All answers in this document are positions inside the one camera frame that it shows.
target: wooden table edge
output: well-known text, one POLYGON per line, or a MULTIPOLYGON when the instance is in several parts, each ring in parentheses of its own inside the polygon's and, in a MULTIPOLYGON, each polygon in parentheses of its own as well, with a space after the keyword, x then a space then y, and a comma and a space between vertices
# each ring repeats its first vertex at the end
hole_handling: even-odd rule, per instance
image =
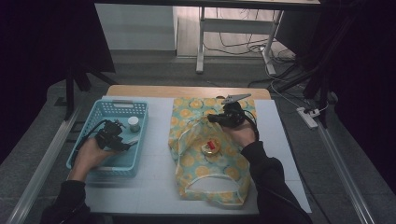
POLYGON ((137 86, 113 85, 107 90, 107 96, 140 96, 140 97, 202 97, 215 98, 218 96, 250 93, 250 99, 271 100, 267 89, 251 88, 222 88, 222 87, 179 87, 179 86, 137 86))

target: floral fabric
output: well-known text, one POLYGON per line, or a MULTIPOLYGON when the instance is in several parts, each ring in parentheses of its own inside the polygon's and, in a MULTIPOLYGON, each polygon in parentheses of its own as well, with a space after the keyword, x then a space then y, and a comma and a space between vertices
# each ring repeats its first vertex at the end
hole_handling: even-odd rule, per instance
MULTIPOLYGON (((250 173, 231 137, 217 123, 207 120, 208 114, 223 113, 222 100, 212 98, 176 98, 171 118, 169 147, 177 164, 176 181, 179 194, 189 200, 205 200, 224 205, 242 205, 248 196, 250 173), (219 143, 219 152, 206 156, 202 146, 208 141, 219 143), (205 177, 232 180, 236 191, 208 191, 190 186, 205 177)), ((239 101, 242 109, 255 115, 253 100, 239 101)))

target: black curtain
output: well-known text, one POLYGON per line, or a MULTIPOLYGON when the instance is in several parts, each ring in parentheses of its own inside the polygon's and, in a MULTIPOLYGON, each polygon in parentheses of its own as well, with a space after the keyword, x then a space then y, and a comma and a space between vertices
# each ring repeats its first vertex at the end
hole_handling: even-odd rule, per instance
POLYGON ((90 0, 3 0, 0 32, 2 161, 71 67, 115 70, 90 0))
POLYGON ((335 111, 396 193, 396 4, 367 1, 333 57, 335 111))

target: basket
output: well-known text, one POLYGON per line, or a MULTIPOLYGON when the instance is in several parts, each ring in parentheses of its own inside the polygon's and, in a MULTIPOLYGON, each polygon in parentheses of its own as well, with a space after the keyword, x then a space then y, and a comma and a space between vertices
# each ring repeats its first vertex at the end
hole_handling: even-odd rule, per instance
MULTIPOLYGON (((117 155, 106 158, 102 163, 93 168, 90 171, 90 175, 95 176, 128 176, 134 177, 137 173, 138 163, 140 154, 143 146, 143 139, 148 123, 148 103, 147 102, 137 102, 137 101, 109 101, 109 100, 98 100, 92 107, 90 115, 85 122, 81 133, 79 134, 78 140, 73 147, 73 150, 67 160, 66 166, 71 169, 71 160, 76 146, 83 136, 89 133, 89 131, 94 128, 96 124, 104 119, 111 121, 118 120, 125 127, 122 128, 122 133, 119 137, 122 138, 122 143, 140 135, 137 144, 134 144, 129 148, 129 150, 123 151, 117 155), (128 128, 128 118, 138 117, 140 130, 137 133, 133 133, 128 128)), ((104 124, 99 126, 96 131, 99 131, 104 127, 104 124)))

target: white jar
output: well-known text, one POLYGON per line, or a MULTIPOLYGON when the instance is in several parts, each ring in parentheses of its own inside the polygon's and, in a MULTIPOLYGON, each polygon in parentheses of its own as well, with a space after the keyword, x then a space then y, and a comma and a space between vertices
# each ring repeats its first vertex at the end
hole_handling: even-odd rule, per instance
POLYGON ((140 130, 139 118, 138 117, 130 117, 128 118, 129 130, 133 133, 137 133, 140 130))

